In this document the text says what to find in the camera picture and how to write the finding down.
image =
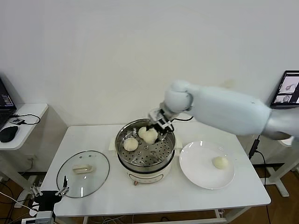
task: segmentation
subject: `glass lid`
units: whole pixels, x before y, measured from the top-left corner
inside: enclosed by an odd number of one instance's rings
[[[106,156],[97,151],[85,151],[73,155],[60,168],[56,183],[63,188],[64,176],[68,197],[80,198],[92,194],[106,181],[109,174],[109,162]]]

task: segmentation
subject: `tablet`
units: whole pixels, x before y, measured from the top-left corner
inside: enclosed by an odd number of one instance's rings
[[[285,71],[270,107],[278,108],[299,106],[298,83],[299,70]]]

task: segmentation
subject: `black mouse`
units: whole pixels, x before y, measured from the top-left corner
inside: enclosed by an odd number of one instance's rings
[[[2,131],[0,131],[0,141],[1,142],[11,141],[12,139],[14,139],[18,129],[19,129],[18,126],[10,126],[4,128]]]

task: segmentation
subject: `small white side table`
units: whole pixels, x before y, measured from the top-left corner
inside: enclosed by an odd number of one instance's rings
[[[282,144],[284,147],[292,147],[293,139],[293,137],[290,137],[286,140],[280,140],[279,143]],[[286,161],[287,162],[277,171],[275,171],[272,167],[267,167],[267,171],[269,172],[270,177],[266,178],[266,185],[275,184],[282,197],[288,197],[289,192],[285,188],[280,178],[283,177],[290,170],[297,170],[297,172],[299,172],[299,167],[296,167],[299,164],[299,147],[290,148],[290,153]]]
[[[19,115],[24,114],[34,114],[39,118],[42,118],[44,113],[47,111],[48,105],[45,103],[40,104],[21,104],[17,105],[17,111],[15,113]],[[33,116],[26,116],[24,118],[28,123],[35,123],[38,121],[38,118]],[[3,126],[3,128],[15,126],[14,124],[9,123],[9,121]],[[19,126],[19,130],[16,133],[15,138],[10,142],[0,142],[0,151],[13,151],[19,149],[30,133],[33,131],[35,125],[21,125]],[[26,199],[28,193],[30,192],[30,187],[34,183],[36,176],[31,176],[28,180],[22,177],[17,170],[11,165],[1,154],[0,154],[0,171],[12,179],[14,182],[19,184],[24,190],[19,195],[18,201]],[[16,208],[21,207],[19,204],[15,204]]]

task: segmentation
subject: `lid handle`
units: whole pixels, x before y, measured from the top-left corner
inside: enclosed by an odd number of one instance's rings
[[[72,169],[75,174],[84,174],[84,173],[90,173],[93,171],[93,167],[89,164],[74,165],[72,167]]]

